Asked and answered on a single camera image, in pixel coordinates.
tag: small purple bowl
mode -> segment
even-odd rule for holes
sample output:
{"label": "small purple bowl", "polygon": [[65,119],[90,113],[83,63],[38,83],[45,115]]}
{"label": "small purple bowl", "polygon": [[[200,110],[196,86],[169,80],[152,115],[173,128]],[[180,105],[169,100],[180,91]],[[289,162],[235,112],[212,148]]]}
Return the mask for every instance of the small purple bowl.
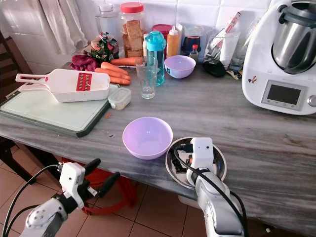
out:
{"label": "small purple bowl", "polygon": [[194,67],[196,66],[196,62],[193,58],[183,55],[175,55],[168,57],[164,61],[164,67],[170,76],[173,78],[185,78],[190,75]]}
{"label": "small purple bowl", "polygon": [[156,159],[171,145],[173,132],[165,121],[155,117],[138,118],[126,126],[123,142],[139,159]]}

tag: red chair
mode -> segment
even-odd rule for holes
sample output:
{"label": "red chair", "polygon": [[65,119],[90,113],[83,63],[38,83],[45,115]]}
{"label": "red chair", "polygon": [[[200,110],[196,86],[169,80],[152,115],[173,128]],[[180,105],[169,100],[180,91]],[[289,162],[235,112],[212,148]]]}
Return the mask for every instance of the red chair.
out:
{"label": "red chair", "polygon": [[[62,158],[62,162],[74,162],[73,160]],[[112,173],[104,171],[102,169],[95,169],[92,173],[85,176],[87,180],[90,181],[90,186],[93,188],[100,187],[103,182],[111,176]],[[88,203],[86,202],[84,204],[84,208],[82,209],[83,212],[87,215],[93,213],[93,214],[99,214],[104,215],[107,213],[115,212],[119,209],[121,209],[124,206],[132,207],[136,201],[136,189],[137,189],[137,183],[135,186],[133,186],[128,178],[120,177],[119,180],[116,182],[116,185],[118,186],[119,191],[122,194],[122,201],[118,202],[117,204],[105,208],[90,208],[88,206]]]}

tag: countertop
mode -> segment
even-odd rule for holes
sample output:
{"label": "countertop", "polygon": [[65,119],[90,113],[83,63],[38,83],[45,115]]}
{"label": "countertop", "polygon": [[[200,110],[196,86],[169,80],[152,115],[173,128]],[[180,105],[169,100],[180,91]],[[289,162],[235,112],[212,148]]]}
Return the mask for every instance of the countertop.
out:
{"label": "countertop", "polygon": [[174,138],[211,137],[224,154],[225,183],[244,202],[247,215],[307,236],[316,233],[316,115],[292,116],[256,107],[244,97],[241,81],[214,78],[197,66],[185,79],[166,80],[153,99],[140,96],[136,70],[128,69],[131,103],[122,111],[109,109],[82,138],[70,137],[0,115],[0,136],[100,168],[179,195],[195,192],[177,184],[155,160],[133,157],[122,141],[134,119],[165,120]]}

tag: white tile wall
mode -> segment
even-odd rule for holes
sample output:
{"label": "white tile wall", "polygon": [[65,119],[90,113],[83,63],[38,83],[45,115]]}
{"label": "white tile wall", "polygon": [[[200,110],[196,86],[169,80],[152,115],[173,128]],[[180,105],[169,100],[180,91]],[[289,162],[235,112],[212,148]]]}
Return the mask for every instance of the white tile wall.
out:
{"label": "white tile wall", "polygon": [[[115,11],[119,5],[127,1],[138,0],[107,0],[114,4]],[[248,25],[257,17],[261,17],[270,4],[280,0],[139,0],[144,4],[146,26],[148,30],[155,24],[197,24],[205,28],[204,33],[216,27],[221,29],[237,11],[242,13],[236,31],[245,33]],[[88,40],[98,34],[95,15],[98,13],[98,4],[102,0],[76,0],[79,8],[79,18],[82,31]],[[72,55],[57,55],[46,43],[40,22],[33,13],[30,1],[3,0],[1,2],[1,31],[8,32],[23,57],[34,73],[47,73],[56,67],[62,66],[71,60]],[[206,36],[201,38],[204,54]]]}

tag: red lid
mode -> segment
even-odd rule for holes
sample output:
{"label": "red lid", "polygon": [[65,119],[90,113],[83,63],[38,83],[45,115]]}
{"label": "red lid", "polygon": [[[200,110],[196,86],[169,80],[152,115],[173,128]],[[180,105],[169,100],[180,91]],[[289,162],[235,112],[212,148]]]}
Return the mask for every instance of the red lid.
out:
{"label": "red lid", "polygon": [[171,29],[172,29],[172,26],[166,25],[166,24],[158,24],[152,27],[152,31],[159,31],[162,34],[168,34]]}
{"label": "red lid", "polygon": [[120,11],[124,13],[137,13],[143,10],[144,6],[138,2],[126,2],[120,5]]}

